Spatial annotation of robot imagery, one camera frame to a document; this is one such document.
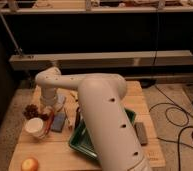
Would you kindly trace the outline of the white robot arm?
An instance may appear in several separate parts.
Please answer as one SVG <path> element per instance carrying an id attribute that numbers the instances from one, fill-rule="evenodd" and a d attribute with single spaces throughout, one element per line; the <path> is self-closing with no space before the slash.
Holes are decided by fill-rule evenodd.
<path id="1" fill-rule="evenodd" d="M 41 100 L 52 100 L 52 88 L 78 92 L 80 111 L 102 171 L 152 171 L 121 100 L 127 83 L 119 74 L 62 75 L 57 67 L 38 73 Z"/>

